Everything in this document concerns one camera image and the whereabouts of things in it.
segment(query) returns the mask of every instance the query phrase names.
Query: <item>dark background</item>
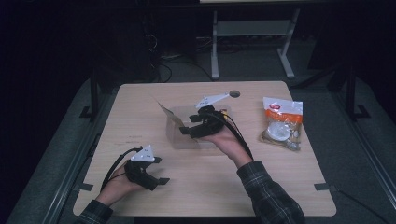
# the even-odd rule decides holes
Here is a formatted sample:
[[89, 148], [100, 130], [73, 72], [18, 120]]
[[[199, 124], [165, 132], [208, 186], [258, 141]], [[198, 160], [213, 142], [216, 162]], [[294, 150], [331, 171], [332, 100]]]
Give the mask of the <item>dark background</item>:
[[[93, 72], [104, 91], [125, 82], [150, 82], [155, 78], [150, 63], [160, 52], [146, 51], [144, 33], [155, 34], [160, 49], [179, 48], [191, 57], [194, 38], [211, 34], [208, 11], [157, 13], [150, 24], [142, 24], [144, 17], [135, 12], [86, 10], [92, 2], [0, 2], [2, 223], [78, 88]], [[395, 7], [391, 1], [359, 2], [303, 9], [294, 37], [312, 35], [318, 40], [312, 68], [323, 69], [350, 56], [359, 77], [395, 121]], [[251, 13], [233, 15], [244, 18]]]

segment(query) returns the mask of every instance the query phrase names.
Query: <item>food package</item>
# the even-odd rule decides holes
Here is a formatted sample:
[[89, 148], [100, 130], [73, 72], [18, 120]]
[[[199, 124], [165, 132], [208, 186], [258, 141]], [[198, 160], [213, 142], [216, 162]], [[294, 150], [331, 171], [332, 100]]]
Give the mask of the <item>food package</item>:
[[300, 150], [303, 102], [264, 97], [263, 104], [265, 130], [262, 140], [293, 151]]

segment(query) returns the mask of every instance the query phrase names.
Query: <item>flannel shirt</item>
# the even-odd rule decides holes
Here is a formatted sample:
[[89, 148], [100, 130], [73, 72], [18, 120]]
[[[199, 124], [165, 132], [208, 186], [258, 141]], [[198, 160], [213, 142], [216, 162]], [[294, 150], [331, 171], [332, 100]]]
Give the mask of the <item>flannel shirt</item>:
[[[268, 175], [261, 161], [252, 161], [238, 169], [237, 174], [250, 197], [254, 213], [263, 224], [301, 224], [305, 216], [299, 204]], [[92, 200], [79, 215], [76, 224], [104, 224], [113, 210]]]
[[272, 180], [261, 161], [245, 164], [237, 173], [252, 201], [254, 213], [263, 224], [305, 223], [300, 205]]

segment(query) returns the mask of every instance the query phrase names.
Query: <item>black mount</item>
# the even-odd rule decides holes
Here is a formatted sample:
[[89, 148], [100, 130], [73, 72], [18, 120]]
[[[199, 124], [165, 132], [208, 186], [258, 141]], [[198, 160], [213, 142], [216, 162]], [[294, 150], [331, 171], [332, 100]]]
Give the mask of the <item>black mount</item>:
[[[154, 163], [159, 163], [162, 159], [155, 157]], [[145, 189], [154, 190], [158, 185], [165, 185], [169, 178], [156, 179], [146, 173], [146, 168], [151, 165], [147, 161], [127, 161], [124, 168], [129, 181], [142, 186]]]
[[[116, 167], [122, 161], [122, 159], [126, 156], [126, 154], [130, 153], [131, 151], [135, 151], [136, 153], [142, 150], [142, 147], [132, 148], [126, 151], [124, 154], [120, 155], [119, 158], [114, 162], [111, 166], [110, 170], [107, 172], [105, 180], [103, 181], [101, 191], [105, 188], [105, 185], [110, 181], [110, 177], [113, 174]], [[152, 163], [160, 163], [162, 159], [159, 157], [154, 157], [154, 161], [131, 161], [128, 160], [124, 165], [125, 174], [129, 181], [136, 183], [142, 186], [145, 189], [154, 190], [158, 185], [165, 185], [170, 180], [169, 178], [159, 178], [156, 179], [152, 175], [146, 173], [146, 169]]]
[[346, 112], [350, 119], [356, 121], [357, 119], [370, 118], [370, 114], [367, 112], [364, 105], [357, 105], [360, 112], [355, 112], [355, 87], [356, 87], [356, 63], [349, 61], [341, 61], [335, 65], [323, 70], [322, 72], [312, 76], [311, 78], [301, 82], [300, 84], [290, 86], [290, 89], [303, 89], [308, 87], [315, 81], [333, 74], [330, 79], [327, 88], [329, 91], [337, 92], [340, 91], [346, 83]]
[[194, 127], [180, 127], [182, 134], [189, 134], [191, 138], [205, 137], [218, 133], [224, 126], [226, 119], [224, 114], [216, 111], [213, 105], [207, 105], [198, 110], [198, 115], [190, 116], [191, 122], [202, 122]]

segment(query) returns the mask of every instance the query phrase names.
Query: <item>wire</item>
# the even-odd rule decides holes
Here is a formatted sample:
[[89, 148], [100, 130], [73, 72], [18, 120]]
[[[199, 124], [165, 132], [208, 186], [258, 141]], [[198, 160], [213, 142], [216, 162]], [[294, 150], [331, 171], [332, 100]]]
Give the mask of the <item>wire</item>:
[[174, 55], [169, 55], [169, 56], [161, 56], [161, 59], [166, 60], [166, 61], [172, 61], [172, 60], [174, 60], [176, 58], [180, 58], [182, 56], [183, 55], [181, 55], [181, 54], [174, 54]]
[[155, 35], [146, 35], [146, 37], [150, 37], [150, 38], [154, 39], [154, 46], [151, 49], [148, 49], [148, 50], [150, 50], [150, 51], [155, 50], [157, 48], [157, 45], [158, 45], [157, 37], [155, 37]]
[[202, 44], [201, 46], [198, 46], [197, 49], [204, 49], [207, 46], [209, 46], [210, 43], [212, 43], [212, 37], [206, 36], [206, 37], [197, 37], [197, 40], [203, 39], [203, 40], [207, 40], [204, 44]]
[[374, 211], [372, 208], [370, 208], [369, 206], [367, 206], [366, 204], [360, 202], [359, 200], [355, 199], [354, 197], [352, 197], [351, 195], [345, 193], [342, 190], [337, 190], [338, 192], [340, 192], [341, 194], [343, 194], [344, 196], [346, 196], [349, 200], [359, 204], [360, 206], [362, 206], [363, 208], [367, 209], [369, 212], [373, 213], [376, 217], [378, 217], [379, 219], [381, 219], [384, 223], [390, 224], [388, 221], [386, 221], [383, 217], [381, 217], [376, 211]]
[[221, 118], [219, 118], [216, 115], [210, 114], [210, 113], [203, 113], [201, 114], [203, 116], [209, 116], [215, 119], [218, 119], [220, 122], [222, 122], [232, 133], [233, 135], [236, 137], [236, 139], [238, 140], [238, 142], [241, 144], [241, 146], [244, 148], [244, 150], [246, 151], [246, 153], [249, 155], [249, 157], [253, 159], [253, 155], [251, 154], [250, 148], [248, 147], [247, 142], [244, 140], [242, 134], [239, 132], [238, 127], [236, 126], [235, 122], [233, 122], [233, 120], [231, 119], [231, 121], [233, 122], [233, 125]]
[[107, 182], [110, 182], [112, 179], [114, 179], [114, 178], [116, 178], [116, 177], [119, 177], [120, 175], [115, 175], [115, 176], [109, 178]]
[[168, 82], [171, 79], [171, 77], [173, 75], [172, 74], [172, 69], [169, 66], [166, 66], [163, 63], [160, 63], [159, 66], [163, 66], [163, 67], [165, 67], [165, 68], [167, 68], [169, 70], [169, 77], [165, 81], [163, 81], [163, 79], [161, 78], [161, 73], [158, 74], [158, 82], [166, 83], [166, 82]]
[[219, 43], [218, 44], [218, 53], [222, 53], [222, 54], [234, 54], [237, 53], [241, 50], [243, 50], [244, 48], [242, 47], [241, 44], [236, 43], [234, 40], [229, 40], [229, 42], [227, 43]]
[[114, 170], [116, 169], [116, 167], [119, 165], [119, 163], [122, 161], [122, 159], [130, 152], [132, 151], [138, 151], [142, 149], [142, 147], [139, 148], [132, 148], [127, 150], [124, 154], [120, 155], [119, 158], [114, 162], [114, 164], [111, 166], [110, 170], [108, 170], [105, 179], [103, 180], [102, 183], [102, 187], [100, 188], [100, 191], [102, 191], [105, 188], [105, 185], [108, 183], [108, 181], [110, 180], [111, 175], [113, 174]]
[[205, 49], [208, 49], [208, 48], [212, 47], [212, 45], [210, 45], [210, 43], [213, 42], [213, 40], [212, 40], [211, 37], [201, 37], [201, 39], [209, 39], [209, 40], [206, 41], [204, 44], [202, 44], [202, 45], [200, 45], [200, 46], [197, 47], [197, 49], [196, 49], [196, 52], [197, 52], [197, 53], [199, 53], [199, 52], [204, 52]]
[[197, 63], [192, 63], [192, 62], [166, 62], [166, 63], [189, 63], [192, 65], [195, 65], [196, 67], [200, 68], [206, 74], [206, 76], [209, 77], [209, 79], [211, 81], [214, 81], [214, 79], [206, 72], [206, 70], [201, 65], [199, 65]]

